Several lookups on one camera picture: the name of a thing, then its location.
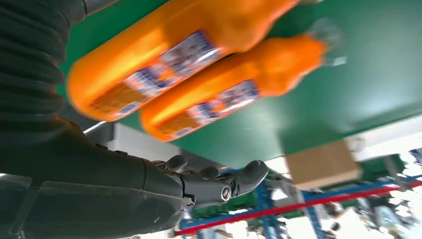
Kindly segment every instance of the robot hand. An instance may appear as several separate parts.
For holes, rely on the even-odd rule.
[[[167,162],[153,162],[160,170],[183,185],[183,195],[192,199],[192,207],[200,208],[227,202],[229,199],[254,190],[268,174],[262,161],[250,162],[243,170],[219,175],[215,168],[206,168],[200,173],[178,173],[188,163],[182,155]]]

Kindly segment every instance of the blue metal frame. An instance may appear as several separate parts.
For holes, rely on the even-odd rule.
[[[303,195],[303,199],[304,201],[311,201],[314,200],[315,198],[313,198],[314,195],[311,195],[309,192],[307,191],[302,191],[302,195]],[[320,221],[318,219],[318,215],[317,212],[315,210],[314,207],[307,207],[305,208],[305,212],[306,215],[308,216],[312,228],[314,230],[314,233],[316,235],[317,239],[327,239],[327,236],[325,235],[324,231],[322,230]]]
[[[418,175],[418,176],[414,176],[414,177],[407,177],[407,178],[405,178],[405,180],[406,180],[407,183],[413,183],[413,182],[416,182],[418,180],[418,178],[421,178],[421,177],[422,177],[422,175]],[[369,191],[369,190],[372,190],[372,189],[380,188],[380,187],[391,185],[391,184],[395,185],[394,179],[386,179],[384,181],[379,180],[379,181],[376,181],[376,182],[373,182],[373,183],[363,184],[363,185],[359,185],[359,186],[356,186],[356,187],[338,190],[338,191],[335,191],[335,192],[326,192],[326,193],[321,193],[321,194],[316,194],[316,195],[312,195],[309,192],[302,191],[302,195],[303,195],[303,198],[306,202],[306,201],[311,201],[311,200],[317,200],[317,199],[323,199],[323,198],[327,198],[327,197],[343,195],[343,194],[352,194],[352,193],[356,193],[356,192],[360,192],[360,191]],[[258,195],[258,197],[257,197],[258,208],[251,210],[251,211],[248,211],[248,212],[236,214],[236,216],[254,213],[254,212],[259,212],[262,209],[273,207],[272,200],[271,200],[271,197],[270,197],[270,193],[268,192],[268,189],[266,187],[265,182],[263,182],[261,185],[259,185],[257,187],[256,192],[257,192],[257,195]],[[319,224],[319,220],[317,218],[317,214],[316,214],[315,209],[313,207],[309,207],[309,208],[306,208],[306,211],[307,211],[308,216],[310,217],[310,220],[311,220],[312,226],[314,228],[315,234],[317,235],[317,238],[318,239],[326,239],[325,233],[322,231],[321,226]],[[231,218],[233,216],[234,215],[224,215],[224,216],[219,216],[219,217],[210,218],[210,219],[203,219],[203,220],[199,220],[199,221],[196,221],[196,222],[190,222],[190,223],[186,223],[186,222],[183,221],[183,223],[181,224],[181,228],[182,227],[183,228],[190,228],[190,227],[199,226],[199,225],[203,225],[203,224],[209,224],[209,223],[212,223],[212,222]],[[275,230],[277,230],[276,234],[279,235],[278,239],[281,238],[280,228],[278,227],[277,219],[274,215],[271,215],[271,216],[268,216],[268,217],[263,217],[262,221],[263,221],[264,228],[265,228],[267,235],[273,234],[273,233],[271,233],[272,230],[270,228],[271,228],[271,225],[275,225],[273,228]]]
[[[268,209],[274,207],[271,200],[271,194],[268,191],[267,184],[263,181],[257,188],[258,209]],[[281,231],[275,215],[261,217],[267,239],[282,239]]]

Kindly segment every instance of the bottle cap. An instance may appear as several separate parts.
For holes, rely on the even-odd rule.
[[[329,48],[325,54],[326,66],[338,66],[347,62],[344,54],[344,39],[340,29],[328,18],[316,21],[308,30],[308,34],[323,41]]]

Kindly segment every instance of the white wall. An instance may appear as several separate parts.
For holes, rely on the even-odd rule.
[[[139,132],[121,123],[114,128],[114,140],[108,144],[112,150],[128,152],[129,155],[148,159],[150,161],[167,161],[180,154],[179,147],[169,143],[159,142],[146,133]]]

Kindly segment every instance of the robotic arm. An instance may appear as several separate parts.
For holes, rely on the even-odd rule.
[[[116,0],[0,0],[0,239],[121,238],[252,191],[268,169],[204,177],[90,144],[57,116],[71,26]]]

